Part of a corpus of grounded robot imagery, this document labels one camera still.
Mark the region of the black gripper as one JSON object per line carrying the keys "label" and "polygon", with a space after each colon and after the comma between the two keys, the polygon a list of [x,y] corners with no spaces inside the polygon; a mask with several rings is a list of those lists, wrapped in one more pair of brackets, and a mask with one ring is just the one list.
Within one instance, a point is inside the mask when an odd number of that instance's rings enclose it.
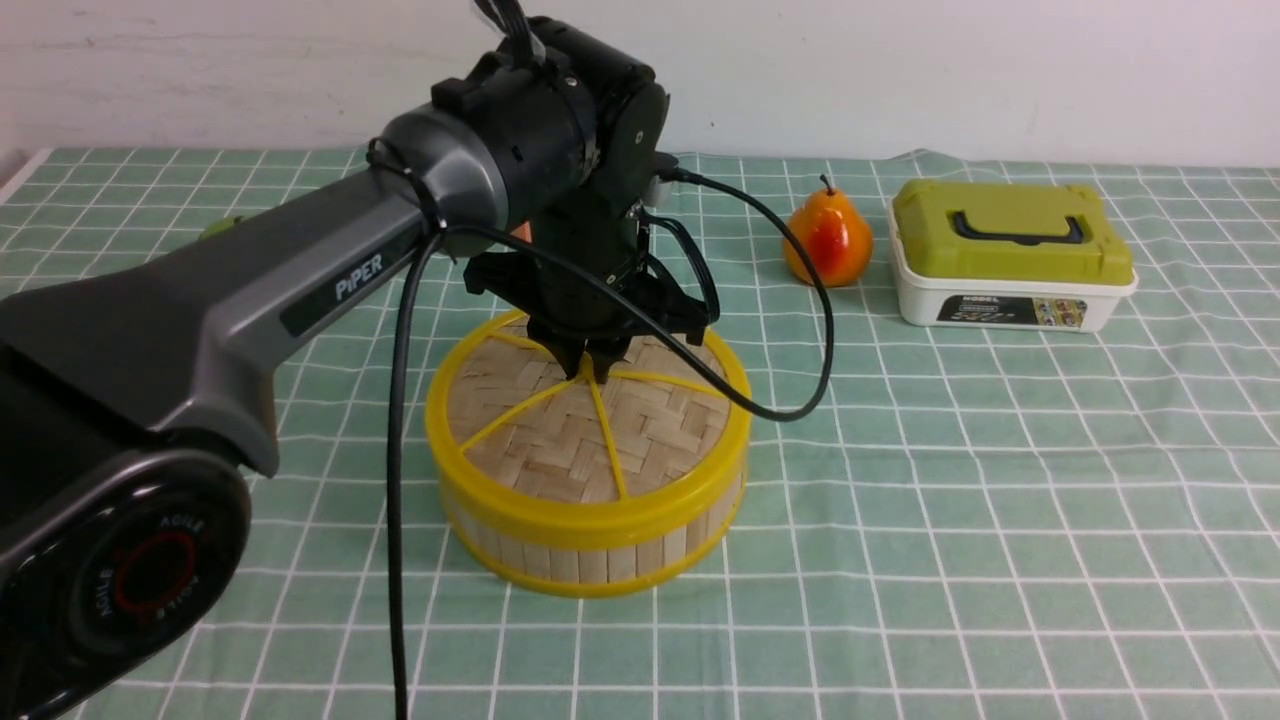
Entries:
{"label": "black gripper", "polygon": [[[721,315],[710,268],[689,229],[641,202],[614,210],[591,192],[575,191],[538,213],[530,225],[529,242],[471,258],[465,287],[522,311],[527,337],[570,380],[590,357],[593,379],[603,386],[640,337],[681,334],[699,346]],[[676,238],[700,297],[687,293],[652,252],[653,227]]]}

